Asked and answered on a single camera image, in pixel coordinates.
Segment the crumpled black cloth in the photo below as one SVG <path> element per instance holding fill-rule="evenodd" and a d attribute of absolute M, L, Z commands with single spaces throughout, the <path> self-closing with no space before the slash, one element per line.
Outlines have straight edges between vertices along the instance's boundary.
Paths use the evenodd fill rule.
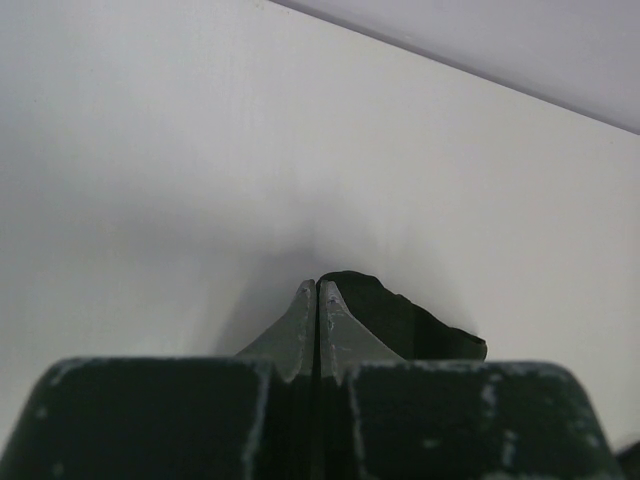
<path fill-rule="evenodd" d="M 365 327 L 406 360 L 484 360 L 486 342 L 452 328 L 395 294 L 370 275 L 332 272 L 322 281 L 335 282 L 347 307 Z"/>

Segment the white surface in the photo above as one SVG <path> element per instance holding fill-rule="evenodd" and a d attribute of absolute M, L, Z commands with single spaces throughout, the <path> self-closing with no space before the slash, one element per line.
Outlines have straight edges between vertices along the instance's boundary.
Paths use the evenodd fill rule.
<path fill-rule="evenodd" d="M 637 0 L 277 0 L 640 132 Z"/>
<path fill-rule="evenodd" d="M 0 432 L 78 354 L 229 353 L 378 275 L 640 432 L 638 137 L 262 1 L 0 7 Z"/>

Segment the black cloth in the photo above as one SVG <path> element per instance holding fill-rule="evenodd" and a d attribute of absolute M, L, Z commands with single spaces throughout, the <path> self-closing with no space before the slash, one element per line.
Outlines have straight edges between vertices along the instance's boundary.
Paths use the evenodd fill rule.
<path fill-rule="evenodd" d="M 322 276 L 318 288 L 322 281 L 335 282 L 353 316 L 407 360 L 484 360 L 487 356 L 484 340 L 445 325 L 384 288 L 376 277 L 344 271 Z"/>

